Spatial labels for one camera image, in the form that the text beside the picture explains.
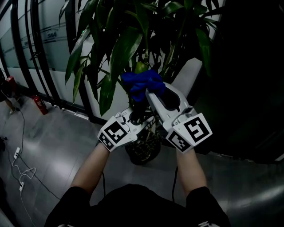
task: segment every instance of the plant pot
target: plant pot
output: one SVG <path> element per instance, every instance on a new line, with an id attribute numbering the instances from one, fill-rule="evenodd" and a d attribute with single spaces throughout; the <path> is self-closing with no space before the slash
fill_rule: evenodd
<path id="1" fill-rule="evenodd" d="M 152 131 L 143 130 L 135 142 L 125 146 L 130 160 L 135 165 L 143 165 L 153 160 L 161 150 L 161 140 L 159 135 Z"/>

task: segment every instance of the gray floor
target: gray floor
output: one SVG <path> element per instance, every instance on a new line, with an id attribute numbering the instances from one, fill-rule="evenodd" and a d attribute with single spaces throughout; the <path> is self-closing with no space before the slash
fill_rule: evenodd
<path id="1" fill-rule="evenodd" d="M 22 157 L 36 175 L 61 197 L 70 186 L 80 165 L 93 150 L 100 129 L 87 120 L 67 111 L 49 107 L 43 116 L 33 101 L 24 98 L 21 110 L 25 117 L 24 149 Z M 9 115 L 5 103 L 0 103 L 0 134 L 8 137 L 10 160 L 17 147 L 21 147 L 23 119 L 20 112 Z M 198 155 L 206 173 L 208 185 L 232 226 L 272 226 L 280 220 L 284 210 L 284 164 L 263 165 L 232 160 L 216 155 Z M 26 167 L 16 161 L 21 171 Z M 110 155 L 104 170 L 106 192 L 125 184 L 141 184 L 158 195 L 171 200 L 176 168 L 175 151 L 163 146 L 156 159 L 144 166 L 133 165 L 124 149 Z M 11 175 L 8 152 L 0 153 L 0 177 L 4 181 L 7 202 L 20 226 L 31 227 L 20 200 L 19 186 Z M 37 227 L 43 226 L 58 199 L 36 179 L 25 178 L 22 192 L 24 204 Z M 102 181 L 92 198 L 91 205 L 103 197 Z M 177 180 L 175 200 L 185 206 L 185 197 Z"/>

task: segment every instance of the cable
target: cable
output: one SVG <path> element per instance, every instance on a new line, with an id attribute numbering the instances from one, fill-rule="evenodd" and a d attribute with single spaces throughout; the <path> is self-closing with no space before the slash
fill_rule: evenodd
<path id="1" fill-rule="evenodd" d="M 14 162 L 16 161 L 16 159 L 14 159 L 14 161 L 12 162 L 12 167 L 17 167 L 18 168 L 18 170 L 19 170 L 19 172 L 20 172 L 20 174 L 21 174 L 21 176 L 20 176 L 20 179 L 21 179 L 21 177 L 22 176 L 27 176 L 28 178 L 30 178 L 30 179 L 32 179 L 33 177 L 34 177 L 34 175 L 35 175 L 35 173 L 36 173 L 36 168 L 29 168 L 29 169 L 27 169 L 26 171 L 24 171 L 24 172 L 21 172 L 20 171 L 20 168 L 19 168 L 19 166 L 18 165 L 14 165 Z M 28 172 L 28 171 L 31 171 L 32 172 L 32 177 L 29 177 L 27 174 L 26 174 L 26 172 Z"/>
<path id="2" fill-rule="evenodd" d="M 24 115 L 23 115 L 22 111 L 21 111 L 20 109 L 18 109 L 18 110 L 21 112 L 22 117 L 23 117 L 23 121 L 24 121 L 24 123 L 23 123 L 23 134 L 22 134 L 22 149 L 21 149 L 21 151 L 20 151 L 18 157 L 22 160 L 22 162 L 26 165 L 26 167 L 29 168 L 29 166 L 24 162 L 24 160 L 23 160 L 22 157 L 20 156 L 20 155 L 22 154 L 22 152 L 23 152 L 24 131 L 25 131 L 25 118 L 24 118 Z M 44 185 L 44 183 L 36 176 L 36 174 L 35 174 L 34 176 L 35 176 L 36 179 L 39 180 L 39 182 L 40 182 L 51 194 L 53 194 L 57 199 L 60 200 L 60 198 L 58 198 L 52 191 L 50 191 L 50 190 Z"/>
<path id="3" fill-rule="evenodd" d="M 174 188 L 176 186 L 177 182 L 177 174 L 178 174 L 178 167 L 176 167 L 176 172 L 174 174 L 174 184 L 173 184 L 173 190 L 172 190 L 172 201 L 174 202 Z"/>
<path id="4" fill-rule="evenodd" d="M 22 162 L 26 165 L 26 167 L 29 168 L 29 166 L 24 162 L 23 158 L 22 158 L 20 155 L 19 155 L 19 158 L 20 158 L 20 159 L 22 160 Z M 40 182 L 51 194 L 53 194 L 57 199 L 60 200 L 60 198 L 58 198 L 52 191 L 50 191 L 50 190 L 44 185 L 44 183 L 36 176 L 36 174 L 35 174 L 35 178 L 38 179 L 39 182 Z"/>
<path id="5" fill-rule="evenodd" d="M 23 117 L 23 121 L 24 121 L 24 125 L 23 125 L 23 134 L 22 134 L 22 148 L 21 148 L 21 151 L 19 153 L 19 155 L 21 155 L 23 153 L 23 144 L 24 144 L 24 132 L 25 132 L 25 118 L 24 118 L 24 115 L 22 113 L 22 111 L 20 109 L 18 109 L 21 114 L 22 114 L 22 117 Z"/>
<path id="6" fill-rule="evenodd" d="M 20 195 L 21 195 L 22 204 L 23 204 L 23 206 L 24 206 L 24 208 L 25 208 L 25 210 L 26 210 L 26 213 L 28 214 L 28 217 L 30 218 L 30 220 L 31 220 L 31 222 L 32 222 L 32 224 L 33 224 L 33 226 L 36 227 L 35 224 L 34 224 L 34 222 L 32 221 L 32 218 L 30 217 L 30 215 L 29 215 L 29 213 L 28 213 L 28 211 L 27 211 L 25 205 L 24 205 L 23 198 L 22 198 L 22 192 L 21 192 L 21 191 L 20 191 Z"/>
<path id="7" fill-rule="evenodd" d="M 105 175 L 103 174 L 103 197 L 106 196 L 106 182 L 105 182 Z"/>
<path id="8" fill-rule="evenodd" d="M 6 144 L 5 144 L 5 147 L 6 147 L 6 150 L 7 150 L 7 152 L 8 152 L 8 160 L 9 160 L 9 163 L 10 163 L 10 166 L 11 166 L 11 174 L 12 174 L 12 176 L 15 178 L 15 180 L 19 183 L 19 186 L 21 186 L 21 183 L 19 182 L 19 179 L 16 178 L 15 175 L 14 175 L 14 173 L 13 173 L 13 166 L 12 166 L 12 163 L 11 163 L 11 160 L 10 160 L 10 152 L 9 152 L 9 150 L 7 149 Z"/>

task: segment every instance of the fire extinguisher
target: fire extinguisher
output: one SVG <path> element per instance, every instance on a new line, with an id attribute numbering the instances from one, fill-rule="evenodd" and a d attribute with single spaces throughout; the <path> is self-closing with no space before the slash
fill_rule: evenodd
<path id="1" fill-rule="evenodd" d="M 35 95 L 32 98 L 33 98 L 34 102 L 36 103 L 37 107 L 39 108 L 39 110 L 41 111 L 41 113 L 43 115 L 46 115 L 48 113 L 48 110 L 46 109 L 46 105 L 40 99 L 40 97 L 38 95 Z"/>

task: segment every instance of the dark background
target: dark background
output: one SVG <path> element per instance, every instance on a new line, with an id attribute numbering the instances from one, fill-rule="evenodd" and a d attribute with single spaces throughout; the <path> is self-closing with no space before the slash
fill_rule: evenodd
<path id="1" fill-rule="evenodd" d="M 203 69 L 188 95 L 213 131 L 196 150 L 269 163 L 284 153 L 284 13 L 277 1 L 225 7 L 213 77 Z"/>

